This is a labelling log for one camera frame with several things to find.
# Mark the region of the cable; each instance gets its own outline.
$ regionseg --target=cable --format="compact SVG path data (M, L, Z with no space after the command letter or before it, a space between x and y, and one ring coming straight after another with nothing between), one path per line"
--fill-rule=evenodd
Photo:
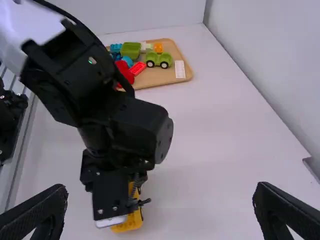
M67 11L65 11L65 10L61 9L60 7L54 5L54 4L50 3L50 2L47 2L45 0L32 0L32 1L34 1L35 3L40 4L40 5L48 8L48 9L51 9L54 12L57 12L58 14L61 14L61 15L65 16L65 17L67 17L68 19L74 21L76 24L79 24L79 25L83 26L97 40L98 43L100 43L103 47L105 47L103 45L103 43L101 42L101 40L85 24L83 24L75 16L71 15Z
M98 44L101 45L101 47L103 47L103 49L106 49L106 47L104 46L104 44L101 42L101 40L85 25L83 24L78 18L76 18L75 16L71 15L70 13L68 13L67 11L61 9L60 7L47 2L45 0L32 0L37 4L40 4L48 9L51 9L52 11L61 14L63 16L65 16L66 18L74 21L76 24L81 25L83 28L85 28L85 30L88 31L89 34L92 35L92 37L96 40L96 42ZM120 71L116 71L115 73L116 75L116 81L118 83L121 84L121 86L123 87L123 89L128 93L129 96L131 96L132 98L135 97L135 90L134 88L131 86L131 84L128 82L128 80L120 73Z

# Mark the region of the white table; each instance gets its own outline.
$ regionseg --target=white table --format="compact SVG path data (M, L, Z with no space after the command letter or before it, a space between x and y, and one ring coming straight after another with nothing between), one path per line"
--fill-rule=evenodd
M263 239L252 206L259 181L319 209L320 186L302 163L309 154L203 24L101 36L106 45L157 38L175 40L195 75L136 92L164 106L174 121L169 154L142 187L142 197L152 198L143 227L119 235L95 228L91 195L79 181L84 144L42 104L16 203L66 185L62 240Z

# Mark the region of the white wall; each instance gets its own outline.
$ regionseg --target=white wall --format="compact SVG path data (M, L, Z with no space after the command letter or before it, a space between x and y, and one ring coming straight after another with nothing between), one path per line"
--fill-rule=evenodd
M320 159L320 1L208 0L204 22Z
M206 0L49 0L96 34L202 23Z

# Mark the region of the green toy car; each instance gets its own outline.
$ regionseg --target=green toy car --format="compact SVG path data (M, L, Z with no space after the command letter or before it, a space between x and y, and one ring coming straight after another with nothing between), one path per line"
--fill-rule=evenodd
M168 52L157 54L155 51L150 51L145 56L145 63L148 68L160 66L163 69L167 69L172 66L173 58Z
M125 42L120 50L121 56L128 56L133 61L137 60L140 54L140 42Z

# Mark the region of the yellow toy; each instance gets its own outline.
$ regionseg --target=yellow toy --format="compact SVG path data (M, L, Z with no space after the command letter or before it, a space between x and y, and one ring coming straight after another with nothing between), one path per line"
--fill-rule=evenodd
M129 194L130 194L133 186L134 186L134 182L132 181L129 183ZM140 199L140 195L139 195L138 190L135 190L134 198L137 200ZM142 227L142 224L143 224L142 209L141 209L141 207L139 207L133 213L128 214L128 218L124 223L114 225L110 228L114 233L124 233L127 231L139 229Z
M157 54L162 54L164 52L164 46L162 43L155 43L153 48Z

